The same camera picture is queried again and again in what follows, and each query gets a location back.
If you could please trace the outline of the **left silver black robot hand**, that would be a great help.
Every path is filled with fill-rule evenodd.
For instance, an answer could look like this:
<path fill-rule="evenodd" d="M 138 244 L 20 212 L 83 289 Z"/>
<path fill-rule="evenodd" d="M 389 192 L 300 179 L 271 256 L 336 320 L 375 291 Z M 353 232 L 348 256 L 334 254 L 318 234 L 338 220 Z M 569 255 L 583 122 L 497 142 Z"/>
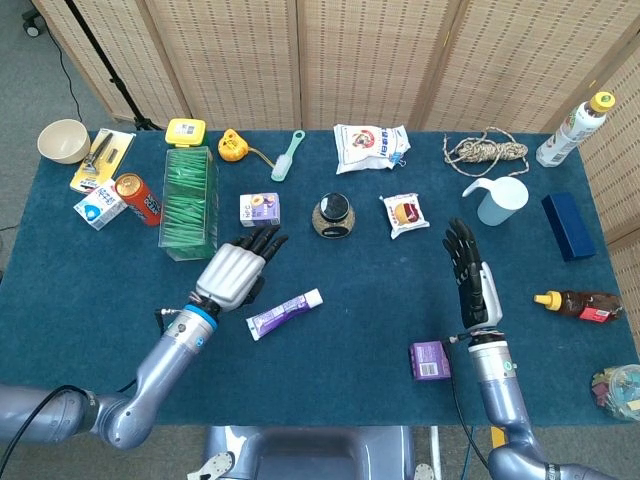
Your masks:
<path fill-rule="evenodd" d="M 262 271 L 288 240 L 280 226 L 255 227 L 220 246 L 196 282 L 189 303 L 210 315 L 252 303 L 264 283 Z"/>

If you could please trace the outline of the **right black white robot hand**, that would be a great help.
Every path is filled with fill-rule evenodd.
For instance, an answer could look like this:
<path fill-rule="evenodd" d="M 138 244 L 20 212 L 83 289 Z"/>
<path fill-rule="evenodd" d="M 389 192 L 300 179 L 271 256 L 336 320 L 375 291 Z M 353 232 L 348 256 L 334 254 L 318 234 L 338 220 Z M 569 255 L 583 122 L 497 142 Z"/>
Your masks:
<path fill-rule="evenodd" d="M 449 220 L 442 240 L 458 286 L 466 331 L 495 328 L 503 312 L 489 264 L 481 259 L 475 236 L 461 218 Z"/>

